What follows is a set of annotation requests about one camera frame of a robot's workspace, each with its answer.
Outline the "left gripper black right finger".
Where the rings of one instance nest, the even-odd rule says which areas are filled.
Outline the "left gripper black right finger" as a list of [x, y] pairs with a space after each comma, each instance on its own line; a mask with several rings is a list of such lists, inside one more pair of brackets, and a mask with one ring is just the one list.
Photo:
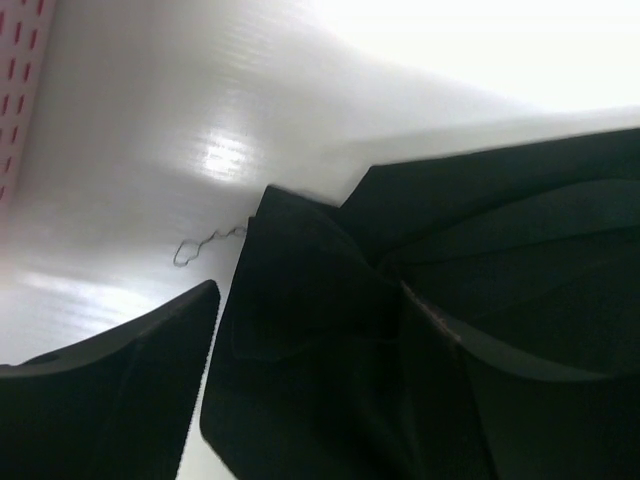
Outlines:
[[552, 362], [404, 291], [404, 373], [435, 479], [635, 479], [639, 376]]

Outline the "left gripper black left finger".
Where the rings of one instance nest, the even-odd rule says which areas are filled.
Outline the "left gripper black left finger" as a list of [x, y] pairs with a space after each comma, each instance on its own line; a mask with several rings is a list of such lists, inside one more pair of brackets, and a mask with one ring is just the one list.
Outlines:
[[2, 366], [2, 478], [175, 478], [219, 302], [207, 280], [101, 334]]

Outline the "black t shirt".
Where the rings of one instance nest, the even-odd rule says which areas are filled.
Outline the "black t shirt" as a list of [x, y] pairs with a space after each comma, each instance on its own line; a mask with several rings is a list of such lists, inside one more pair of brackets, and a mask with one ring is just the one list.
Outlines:
[[531, 355], [639, 376], [635, 129], [374, 166], [331, 206], [267, 188], [200, 427], [239, 479], [435, 479], [404, 291]]

